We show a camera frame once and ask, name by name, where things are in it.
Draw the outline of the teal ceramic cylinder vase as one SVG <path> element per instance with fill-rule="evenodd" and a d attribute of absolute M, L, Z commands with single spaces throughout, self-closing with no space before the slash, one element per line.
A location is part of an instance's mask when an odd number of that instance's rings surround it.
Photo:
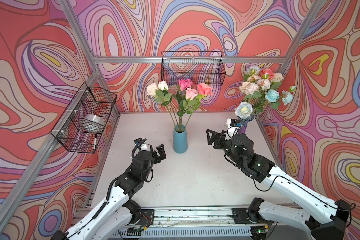
<path fill-rule="evenodd" d="M 173 148 L 178 154 L 183 154 L 188 149 L 188 136 L 184 125 L 176 125 L 174 127 Z"/>

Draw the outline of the purple blue glass vase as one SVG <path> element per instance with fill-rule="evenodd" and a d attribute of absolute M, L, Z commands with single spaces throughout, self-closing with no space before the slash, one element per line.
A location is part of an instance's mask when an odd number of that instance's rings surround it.
<path fill-rule="evenodd" d="M 241 128 L 240 128 L 240 130 L 239 130 L 239 134 L 244 134 L 244 133 L 246 132 L 246 129 L 247 129 L 247 127 L 248 127 L 248 124 L 249 124 L 251 121 L 253 121 L 254 118 L 255 118 L 255 116 L 254 116 L 253 114 L 251 114 L 251 115 L 250 115 L 248 118 L 246 118 L 246 119 L 240 119 L 242 126 L 241 126 Z"/>

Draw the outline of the white blue-edged rose stem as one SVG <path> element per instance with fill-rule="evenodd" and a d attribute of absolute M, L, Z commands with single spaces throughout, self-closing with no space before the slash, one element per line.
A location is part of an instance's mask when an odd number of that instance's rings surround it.
<path fill-rule="evenodd" d="M 249 118 L 253 113 L 253 106 L 250 103 L 247 102 L 241 102 L 238 107 L 235 108 L 235 115 L 239 119 L 247 119 Z"/>

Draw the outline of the coral pink rose stem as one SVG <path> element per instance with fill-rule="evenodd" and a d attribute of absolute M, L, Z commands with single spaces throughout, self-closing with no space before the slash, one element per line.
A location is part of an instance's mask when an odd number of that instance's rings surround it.
<path fill-rule="evenodd" d="M 195 89 L 187 88 L 185 94 L 185 100 L 183 103 L 184 110 L 186 114 L 190 115 L 186 126 L 192 116 L 192 114 L 201 106 L 201 101 L 206 99 L 208 96 L 212 96 L 214 93 L 212 92 L 213 88 L 208 86 L 205 83 L 200 83 L 197 85 Z"/>

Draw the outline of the small pink rosebud stem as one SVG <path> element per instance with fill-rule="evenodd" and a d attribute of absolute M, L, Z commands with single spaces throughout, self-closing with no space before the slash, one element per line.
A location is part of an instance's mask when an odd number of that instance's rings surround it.
<path fill-rule="evenodd" d="M 180 121 L 180 132 L 184 132 L 186 130 L 186 126 L 192 116 L 192 114 L 199 108 L 200 100 L 199 100 L 199 93 L 196 89 L 187 88 L 184 91 L 179 90 L 176 95 L 179 110 L 177 115 Z M 186 123 L 183 123 L 183 117 L 185 115 L 189 115 L 188 120 Z"/>

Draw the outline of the single white rosebud stem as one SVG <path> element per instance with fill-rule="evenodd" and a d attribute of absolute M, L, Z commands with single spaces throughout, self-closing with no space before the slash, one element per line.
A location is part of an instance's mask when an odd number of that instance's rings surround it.
<path fill-rule="evenodd" d="M 158 83 L 158 89 L 156 90 L 155 100 L 162 106 L 166 107 L 168 113 L 171 116 L 174 126 L 176 127 L 179 122 L 175 117 L 175 112 L 172 107 L 173 94 L 169 92 L 169 86 L 166 81 Z"/>

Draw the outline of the small white pink rose spray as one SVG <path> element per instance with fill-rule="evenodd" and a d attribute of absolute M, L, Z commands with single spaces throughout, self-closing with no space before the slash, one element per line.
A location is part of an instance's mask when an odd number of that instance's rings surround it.
<path fill-rule="evenodd" d="M 147 86 L 146 94 L 155 100 L 156 90 L 157 89 L 158 89 L 158 83 L 152 83 L 152 84 Z"/>

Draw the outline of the magenta rose stem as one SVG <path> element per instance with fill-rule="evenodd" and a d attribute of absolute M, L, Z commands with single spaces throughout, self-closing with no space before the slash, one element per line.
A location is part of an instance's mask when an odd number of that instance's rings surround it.
<path fill-rule="evenodd" d="M 177 93 L 175 95 L 175 99 L 178 103 L 178 112 L 177 112 L 177 117 L 179 119 L 179 125 L 183 124 L 183 117 L 184 115 L 186 115 L 186 111 L 184 110 L 184 100 L 185 100 L 185 94 L 186 94 L 186 89 L 187 88 L 192 88 L 192 81 L 190 79 L 181 79 L 178 82 L 178 90 Z"/>

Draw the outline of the teal peony flower stem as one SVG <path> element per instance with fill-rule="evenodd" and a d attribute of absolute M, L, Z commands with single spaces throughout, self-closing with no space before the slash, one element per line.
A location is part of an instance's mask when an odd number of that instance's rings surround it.
<path fill-rule="evenodd" d="M 293 101 L 293 92 L 296 88 L 296 86 L 290 86 L 288 91 L 282 91 L 281 94 L 276 90 L 269 90 L 265 95 L 265 99 L 268 101 L 272 109 L 278 110 L 281 104 L 286 106 Z"/>

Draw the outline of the white blue rose stem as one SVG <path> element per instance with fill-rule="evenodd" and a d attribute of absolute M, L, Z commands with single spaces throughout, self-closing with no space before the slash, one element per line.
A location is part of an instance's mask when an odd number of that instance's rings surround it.
<path fill-rule="evenodd" d="M 251 66 L 246 69 L 245 75 L 248 75 L 248 76 L 259 75 L 260 71 L 261 70 L 258 66 Z"/>

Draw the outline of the pink rosebud spray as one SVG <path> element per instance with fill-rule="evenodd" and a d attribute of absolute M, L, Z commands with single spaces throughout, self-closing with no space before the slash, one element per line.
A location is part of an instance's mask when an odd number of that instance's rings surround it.
<path fill-rule="evenodd" d="M 260 76 L 262 77 L 262 79 L 272 80 L 275 76 L 275 73 L 270 69 L 262 69 L 260 71 Z"/>

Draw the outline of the cream pink rose stem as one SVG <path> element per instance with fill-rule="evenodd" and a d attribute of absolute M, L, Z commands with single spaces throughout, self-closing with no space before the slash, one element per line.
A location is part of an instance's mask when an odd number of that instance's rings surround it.
<path fill-rule="evenodd" d="M 279 83 L 284 80 L 284 77 L 281 73 L 275 73 L 273 78 L 271 79 L 272 83 Z"/>

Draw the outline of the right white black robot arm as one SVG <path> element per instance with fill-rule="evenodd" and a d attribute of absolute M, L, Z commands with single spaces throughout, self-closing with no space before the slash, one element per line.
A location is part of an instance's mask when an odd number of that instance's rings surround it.
<path fill-rule="evenodd" d="M 207 130 L 208 145 L 223 150 L 226 161 L 255 183 L 268 186 L 300 206 L 299 209 L 275 205 L 254 198 L 245 216 L 252 223 L 278 222 L 309 233 L 315 240 L 342 240 L 352 219 L 354 205 L 334 201 L 293 179 L 264 156 L 254 153 L 254 143 L 245 134 L 229 136 L 227 131 Z"/>

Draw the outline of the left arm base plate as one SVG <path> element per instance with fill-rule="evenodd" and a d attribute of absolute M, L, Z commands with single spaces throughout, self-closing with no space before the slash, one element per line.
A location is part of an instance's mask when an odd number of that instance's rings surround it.
<path fill-rule="evenodd" d="M 155 210 L 154 209 L 142 209 L 140 211 L 140 216 L 137 217 L 133 216 L 131 222 L 126 225 L 126 227 L 133 227 L 133 228 L 145 228 L 153 225 L 154 223 L 154 216 Z"/>

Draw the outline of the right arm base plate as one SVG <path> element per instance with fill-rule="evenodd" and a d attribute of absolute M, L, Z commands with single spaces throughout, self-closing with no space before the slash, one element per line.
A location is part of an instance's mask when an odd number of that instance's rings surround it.
<path fill-rule="evenodd" d="M 274 221 L 267 221 L 260 214 L 248 211 L 247 208 L 232 208 L 231 218 L 234 219 L 235 224 L 255 224 L 257 226 L 272 225 Z"/>

